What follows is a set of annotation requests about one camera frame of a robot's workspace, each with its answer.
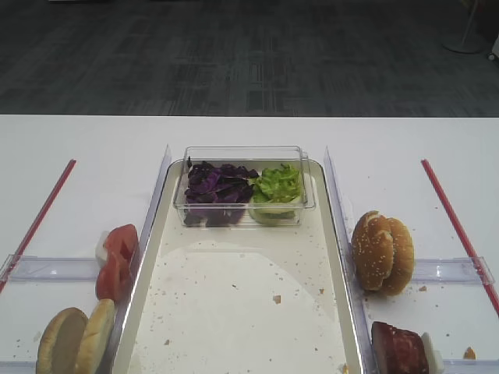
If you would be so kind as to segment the front sesame bun top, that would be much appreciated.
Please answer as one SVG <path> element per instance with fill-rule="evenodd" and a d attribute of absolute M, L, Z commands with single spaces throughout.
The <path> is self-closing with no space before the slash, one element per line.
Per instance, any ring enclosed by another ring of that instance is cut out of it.
<path fill-rule="evenodd" d="M 352 258 L 364 290 L 378 291 L 391 275 L 394 245 L 388 219 L 376 210 L 358 220 L 352 234 Z"/>

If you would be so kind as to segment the left red tape strip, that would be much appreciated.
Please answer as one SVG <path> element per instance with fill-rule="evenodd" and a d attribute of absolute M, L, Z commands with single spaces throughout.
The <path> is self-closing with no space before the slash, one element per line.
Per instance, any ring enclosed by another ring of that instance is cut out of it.
<path fill-rule="evenodd" d="M 47 199 L 44 201 L 44 204 L 40 208 L 37 216 L 34 218 L 34 221 L 32 222 L 26 234 L 24 235 L 23 240 L 19 244 L 17 250 L 9 257 L 9 259 L 5 261 L 5 266 L 3 267 L 1 273 L 1 287 L 0 287 L 1 291 L 3 291 L 3 289 L 7 285 L 10 273 L 14 270 L 14 267 L 20 260 L 21 256 L 24 254 L 27 246 L 30 244 L 32 238 L 36 234 L 37 229 L 40 227 L 43 219 L 45 218 L 47 212 L 50 210 L 53 202 L 57 198 L 59 192 L 64 186 L 67 178 L 70 176 L 75 165 L 76 165 L 75 159 L 71 159 L 68 161 L 67 165 L 65 166 L 65 169 L 59 176 L 50 194 L 48 195 Z"/>

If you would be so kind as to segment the tomato slice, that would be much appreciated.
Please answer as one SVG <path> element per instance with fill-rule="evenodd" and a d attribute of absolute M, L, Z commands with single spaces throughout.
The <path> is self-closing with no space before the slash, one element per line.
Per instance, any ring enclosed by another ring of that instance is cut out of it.
<path fill-rule="evenodd" d="M 104 247 L 108 253 L 119 254 L 130 263 L 139 247 L 136 227 L 133 224 L 127 224 L 113 229 L 105 239 Z"/>
<path fill-rule="evenodd" d="M 96 296 L 99 300 L 108 298 L 120 302 L 126 296 L 131 280 L 126 259 L 115 252 L 110 252 L 106 264 L 97 277 Z"/>

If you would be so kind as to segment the green lettuce leaves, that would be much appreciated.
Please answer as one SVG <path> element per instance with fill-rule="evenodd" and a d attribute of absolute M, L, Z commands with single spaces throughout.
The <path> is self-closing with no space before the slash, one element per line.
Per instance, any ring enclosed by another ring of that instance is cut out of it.
<path fill-rule="evenodd" d="M 297 209 L 285 208 L 303 201 L 301 172 L 290 164 L 278 168 L 265 168 L 257 178 L 250 179 L 253 187 L 251 203 L 262 204 L 250 209 L 249 215 L 260 224 L 283 225 L 295 223 Z"/>

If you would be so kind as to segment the bun half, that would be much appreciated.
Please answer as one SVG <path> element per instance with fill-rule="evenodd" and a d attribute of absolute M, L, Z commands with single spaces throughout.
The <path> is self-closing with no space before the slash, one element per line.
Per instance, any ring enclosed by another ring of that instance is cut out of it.
<path fill-rule="evenodd" d="M 97 372 L 114 326 L 114 319 L 115 303 L 109 298 L 100 300 L 83 332 L 76 356 L 76 374 L 94 374 Z"/>
<path fill-rule="evenodd" d="M 36 373 L 74 373 L 76 356 L 87 326 L 86 314 L 70 307 L 46 326 L 37 351 Z"/>

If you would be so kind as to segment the sliced meat patties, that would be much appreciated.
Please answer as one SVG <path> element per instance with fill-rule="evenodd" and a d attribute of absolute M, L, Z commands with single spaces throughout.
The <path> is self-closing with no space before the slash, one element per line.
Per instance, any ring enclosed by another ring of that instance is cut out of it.
<path fill-rule="evenodd" d="M 429 373 L 423 341 L 419 334 L 383 322 L 371 326 L 372 347 L 380 373 Z"/>

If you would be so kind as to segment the rear sesame bun top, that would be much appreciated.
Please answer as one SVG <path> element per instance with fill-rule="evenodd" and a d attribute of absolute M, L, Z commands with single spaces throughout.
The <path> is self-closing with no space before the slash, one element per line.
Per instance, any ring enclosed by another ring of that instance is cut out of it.
<path fill-rule="evenodd" d="M 389 296 L 399 295 L 412 279 L 414 246 L 409 229 L 398 219 L 388 218 L 394 248 L 394 262 L 390 276 L 384 280 L 382 291 Z"/>

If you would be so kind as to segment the upper left clear rail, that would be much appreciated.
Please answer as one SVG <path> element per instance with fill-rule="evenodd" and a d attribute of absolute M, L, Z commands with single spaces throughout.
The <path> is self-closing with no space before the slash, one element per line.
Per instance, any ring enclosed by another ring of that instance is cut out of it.
<path fill-rule="evenodd" d="M 94 258 L 9 255 L 1 268 L 4 282 L 95 281 L 100 271 Z"/>

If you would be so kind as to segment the long clear divider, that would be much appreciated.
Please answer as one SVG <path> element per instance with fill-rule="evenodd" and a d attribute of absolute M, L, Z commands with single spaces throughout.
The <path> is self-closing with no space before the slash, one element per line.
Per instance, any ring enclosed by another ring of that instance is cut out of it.
<path fill-rule="evenodd" d="M 350 239 L 345 225 L 342 195 L 339 190 L 334 161 L 328 147 L 324 151 L 324 170 L 331 215 L 338 243 L 339 261 L 342 267 L 342 280 L 349 311 L 350 330 L 355 341 L 353 363 L 349 364 L 349 370 L 351 373 L 378 373 L 379 370 L 371 345 L 370 325 L 366 321 L 363 305 L 364 294 L 356 283 Z"/>
<path fill-rule="evenodd" d="M 171 162 L 171 149 L 167 146 L 140 233 L 138 252 L 135 253 L 131 262 L 133 276 L 131 291 L 125 300 L 119 303 L 115 325 L 97 370 L 99 373 L 126 373 L 128 371 L 156 258 L 155 254 L 151 255 L 148 252 L 148 248 Z"/>

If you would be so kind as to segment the upper right clear rail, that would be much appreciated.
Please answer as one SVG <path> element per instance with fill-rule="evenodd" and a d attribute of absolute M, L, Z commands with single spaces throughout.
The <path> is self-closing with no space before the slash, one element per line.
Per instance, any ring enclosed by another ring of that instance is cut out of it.
<path fill-rule="evenodd" d="M 494 285 L 495 279 L 483 257 L 416 259 L 412 273 L 416 284 Z"/>

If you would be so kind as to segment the white metal tray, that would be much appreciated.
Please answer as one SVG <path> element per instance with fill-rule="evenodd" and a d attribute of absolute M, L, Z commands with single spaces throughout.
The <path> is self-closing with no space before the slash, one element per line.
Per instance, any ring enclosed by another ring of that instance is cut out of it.
<path fill-rule="evenodd" d="M 188 228 L 167 171 L 116 373 L 360 373 L 323 168 L 294 227 Z"/>

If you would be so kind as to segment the clear rail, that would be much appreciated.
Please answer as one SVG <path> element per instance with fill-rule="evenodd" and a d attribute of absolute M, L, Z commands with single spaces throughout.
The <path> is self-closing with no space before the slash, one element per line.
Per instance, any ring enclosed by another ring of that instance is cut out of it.
<path fill-rule="evenodd" d="M 94 258 L 9 255 L 1 268 L 4 282 L 95 281 L 100 271 Z"/>
<path fill-rule="evenodd" d="M 35 374 L 36 362 L 0 361 L 0 374 Z"/>
<path fill-rule="evenodd" d="M 495 279 L 483 257 L 416 259 L 412 273 L 416 284 L 494 285 Z"/>
<path fill-rule="evenodd" d="M 498 360 L 444 360 L 444 374 L 499 374 Z"/>

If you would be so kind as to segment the purple cabbage leaves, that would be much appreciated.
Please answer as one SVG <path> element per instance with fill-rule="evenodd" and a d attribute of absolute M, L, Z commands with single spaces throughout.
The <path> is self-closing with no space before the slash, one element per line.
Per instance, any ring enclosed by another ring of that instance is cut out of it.
<path fill-rule="evenodd" d="M 193 164 L 187 160 L 188 188 L 185 191 L 188 204 L 237 204 L 248 203 L 253 196 L 250 179 L 259 177 L 254 169 L 223 164 L 215 167 L 206 161 Z M 189 209 L 185 211 L 184 224 L 208 227 L 235 225 L 244 214 L 242 209 Z"/>

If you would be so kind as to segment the sesame bun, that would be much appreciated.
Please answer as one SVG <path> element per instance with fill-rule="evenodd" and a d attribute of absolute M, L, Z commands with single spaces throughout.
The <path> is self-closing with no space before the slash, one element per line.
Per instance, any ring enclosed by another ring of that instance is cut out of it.
<path fill-rule="evenodd" d="M 352 234 L 352 258 L 364 290 L 378 291 L 391 275 L 394 245 L 388 219 L 376 210 L 358 220 Z"/>
<path fill-rule="evenodd" d="M 389 296 L 399 295 L 412 279 L 414 246 L 409 229 L 398 219 L 388 218 L 394 248 L 394 262 L 390 276 L 384 280 L 382 291 Z"/>

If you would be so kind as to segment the white block beside tomatoes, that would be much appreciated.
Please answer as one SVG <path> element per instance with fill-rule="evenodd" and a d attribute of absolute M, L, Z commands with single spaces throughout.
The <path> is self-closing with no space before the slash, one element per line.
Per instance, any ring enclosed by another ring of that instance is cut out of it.
<path fill-rule="evenodd" d="M 95 248 L 95 258 L 100 268 L 102 268 L 106 264 L 108 259 L 108 250 L 104 246 L 108 234 L 109 231 L 103 231 L 101 233 L 101 237 L 99 238 L 97 246 Z"/>

